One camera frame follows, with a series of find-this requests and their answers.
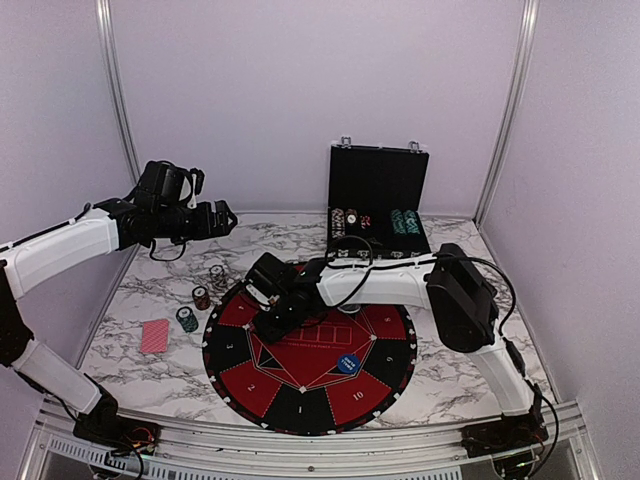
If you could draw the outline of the white black poker chip stack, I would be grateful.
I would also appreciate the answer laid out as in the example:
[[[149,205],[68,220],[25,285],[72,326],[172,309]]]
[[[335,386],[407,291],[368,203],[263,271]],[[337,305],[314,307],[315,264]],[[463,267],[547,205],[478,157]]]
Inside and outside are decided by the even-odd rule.
[[[212,265],[209,268],[209,280],[213,291],[225,292],[227,288],[227,276],[224,266],[221,264]]]

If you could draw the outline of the red poker chip stack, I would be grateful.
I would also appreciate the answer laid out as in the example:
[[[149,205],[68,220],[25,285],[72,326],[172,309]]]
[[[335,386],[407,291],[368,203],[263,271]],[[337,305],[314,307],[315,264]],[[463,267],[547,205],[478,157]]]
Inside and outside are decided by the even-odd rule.
[[[196,286],[192,290],[192,299],[197,310],[204,311],[210,308],[211,299],[206,287]]]

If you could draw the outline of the green poker chip stack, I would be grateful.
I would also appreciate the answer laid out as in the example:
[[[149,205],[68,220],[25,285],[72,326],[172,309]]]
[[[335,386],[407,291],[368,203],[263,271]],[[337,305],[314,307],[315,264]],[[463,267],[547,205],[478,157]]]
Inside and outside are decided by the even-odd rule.
[[[180,326],[182,327],[185,333],[190,334],[195,332],[198,329],[199,323],[198,323],[197,317],[190,307],[188,306],[180,307],[176,311],[175,316],[176,316],[176,320],[178,321],[178,323],[180,324]]]

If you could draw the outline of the clear round button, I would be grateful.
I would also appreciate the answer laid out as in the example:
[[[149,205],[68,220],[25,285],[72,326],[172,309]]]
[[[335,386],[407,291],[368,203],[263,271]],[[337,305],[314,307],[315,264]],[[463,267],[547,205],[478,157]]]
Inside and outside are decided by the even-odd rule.
[[[338,308],[338,310],[344,314],[355,315],[361,310],[359,304],[345,304]]]

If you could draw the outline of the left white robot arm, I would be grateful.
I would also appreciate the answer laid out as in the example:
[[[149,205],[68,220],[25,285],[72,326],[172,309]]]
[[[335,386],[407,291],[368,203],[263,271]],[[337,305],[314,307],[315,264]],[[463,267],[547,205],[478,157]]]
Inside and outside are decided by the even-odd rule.
[[[159,239],[184,246],[227,236],[238,223],[224,201],[189,208],[144,208],[110,199],[81,217],[24,242],[1,248],[1,363],[74,408],[89,431],[106,445],[125,438],[126,423],[116,400],[48,346],[24,323],[17,301],[44,281],[94,257],[135,245],[154,247]]]

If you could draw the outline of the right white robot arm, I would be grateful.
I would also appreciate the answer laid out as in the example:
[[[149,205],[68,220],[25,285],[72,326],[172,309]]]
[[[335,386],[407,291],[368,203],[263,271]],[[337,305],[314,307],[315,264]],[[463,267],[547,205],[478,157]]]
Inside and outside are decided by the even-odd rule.
[[[431,311],[441,343],[467,355],[494,394],[501,413],[495,438],[515,448],[534,431],[540,390],[526,364],[504,335],[513,314],[500,314],[496,288],[480,273],[487,262],[454,243],[412,258],[342,257],[327,253],[296,268],[270,253],[250,268],[245,280],[261,305],[253,320],[261,339],[274,343],[309,317],[347,305],[403,305]]]

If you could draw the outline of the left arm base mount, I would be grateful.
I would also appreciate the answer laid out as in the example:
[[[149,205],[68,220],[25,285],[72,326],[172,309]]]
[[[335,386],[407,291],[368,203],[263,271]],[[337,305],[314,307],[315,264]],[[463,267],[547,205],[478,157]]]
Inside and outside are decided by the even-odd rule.
[[[79,413],[75,437],[112,447],[117,454],[153,453],[160,433],[157,423],[122,416],[113,398],[101,398],[89,413]]]

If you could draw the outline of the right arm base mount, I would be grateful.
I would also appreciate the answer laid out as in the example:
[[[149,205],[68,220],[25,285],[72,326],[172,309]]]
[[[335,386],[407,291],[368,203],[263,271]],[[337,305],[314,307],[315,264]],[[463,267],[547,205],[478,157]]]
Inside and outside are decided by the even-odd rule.
[[[523,415],[467,425],[461,435],[461,446],[470,458],[541,444],[549,438],[539,404]]]

